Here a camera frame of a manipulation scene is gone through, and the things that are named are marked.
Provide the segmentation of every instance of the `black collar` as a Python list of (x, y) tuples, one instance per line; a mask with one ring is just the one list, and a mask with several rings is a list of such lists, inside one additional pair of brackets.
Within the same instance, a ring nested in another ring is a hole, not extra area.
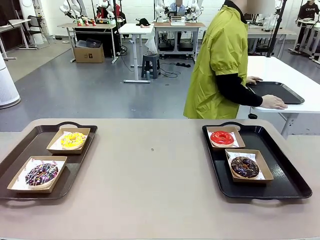
[(240, 10), (240, 8), (237, 5), (235, 5), (235, 3), (233, 1), (225, 0), (223, 5), (226, 5), (227, 7), (236, 9), (240, 13), (241, 22), (243, 22), (244, 24), (247, 24), (247, 21), (245, 20), (244, 14)]

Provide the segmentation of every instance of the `black cap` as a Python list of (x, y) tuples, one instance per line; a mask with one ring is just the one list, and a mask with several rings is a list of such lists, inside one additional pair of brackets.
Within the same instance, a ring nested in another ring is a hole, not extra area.
[(141, 25), (143, 25), (143, 26), (150, 26), (150, 23), (148, 22), (147, 19), (141, 18), (140, 21), (139, 21), (139, 23), (137, 23), (136, 25), (137, 25), (137, 26), (141, 26)]

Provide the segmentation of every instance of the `plastic bag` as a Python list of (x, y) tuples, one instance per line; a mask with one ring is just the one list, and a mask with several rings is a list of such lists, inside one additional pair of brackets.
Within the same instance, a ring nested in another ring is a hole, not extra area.
[(146, 35), (146, 37), (148, 38), (148, 41), (146, 41), (145, 46), (148, 48), (148, 51), (151, 52), (151, 54), (158, 54), (158, 50), (155, 42), (155, 35), (156, 35), (156, 31), (154, 29), (150, 34)]

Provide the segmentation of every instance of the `lime green raincoat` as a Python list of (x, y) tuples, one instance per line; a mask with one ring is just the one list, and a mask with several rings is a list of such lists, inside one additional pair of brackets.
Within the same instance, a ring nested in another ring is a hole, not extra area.
[(248, 25), (224, 5), (210, 24), (191, 76), (184, 113), (190, 119), (235, 119), (239, 105), (219, 93), (216, 76), (238, 74), (246, 84)]

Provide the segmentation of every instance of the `cardboard box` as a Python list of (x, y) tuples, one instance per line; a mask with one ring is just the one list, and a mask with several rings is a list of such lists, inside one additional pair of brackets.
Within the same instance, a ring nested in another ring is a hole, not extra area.
[(218, 131), (224, 131), (227, 133), (234, 133), (235, 139), (238, 142), (239, 147), (217, 147), (215, 145), (212, 144), (211, 140), (210, 140), (210, 136), (209, 140), (211, 143), (211, 146), (213, 147), (214, 151), (221, 151), (221, 150), (225, 150), (226, 148), (234, 148), (234, 149), (241, 149), (241, 148), (245, 148), (245, 142), (243, 141), (242, 137), (240, 136), (240, 133), (238, 132), (238, 129), (235, 126), (209, 126), (206, 128), (206, 130), (208, 132), (214, 133), (214, 132), (218, 132)]
[(48, 144), (46, 149), (52, 154), (81, 154), (87, 142), (88, 137), (85, 139), (83, 145), (80, 148), (75, 150), (65, 150), (65, 149), (53, 150), (53, 149), (50, 149), (50, 147), (64, 134), (64, 132), (82, 133), (83, 135), (89, 136), (90, 130), (91, 130), (90, 128), (77, 128), (77, 127), (60, 128), (59, 131), (54, 135), (54, 137), (52, 138), (51, 142)]
[[(61, 168), (61, 170), (58, 172), (58, 175), (55, 177), (53, 183), (45, 188), (42, 189), (24, 189), (24, 190), (18, 190), (18, 189), (13, 189), (13, 186), (17, 180), (17, 178), (19, 177), (19, 175), (21, 174), (21, 172), (25, 169), (25, 167), (27, 166), (28, 162), (31, 161), (32, 159), (36, 159), (36, 160), (42, 160), (42, 161), (56, 161), (56, 162), (63, 162), (63, 166)], [(52, 190), (54, 189), (59, 177), (61, 176), (61, 173), (63, 172), (63, 170), (65, 169), (66, 166), (66, 162), (67, 162), (67, 157), (66, 156), (31, 156), (28, 161), (25, 162), (25, 164), (20, 168), (20, 170), (17, 172), (17, 174), (13, 177), (13, 179), (11, 180), (11, 182), (9, 183), (7, 189), (8, 190), (12, 190), (15, 191), (17, 193), (37, 193), (37, 194), (49, 194), (52, 192)]]
[(74, 57), (77, 63), (100, 64), (105, 61), (103, 45), (99, 48), (75, 47)]
[(264, 157), (262, 156), (262, 154), (259, 150), (238, 149), (238, 148), (237, 149), (235, 149), (235, 148), (225, 149), (226, 160), (228, 161), (230, 156), (228, 155), (227, 151), (231, 152), (231, 153), (255, 154), (255, 161), (258, 164), (258, 167), (261, 170), (261, 172), (265, 178), (265, 179), (255, 179), (255, 178), (238, 177), (237, 175), (234, 174), (234, 171), (232, 170), (230, 164), (228, 163), (234, 182), (266, 184), (274, 179)]

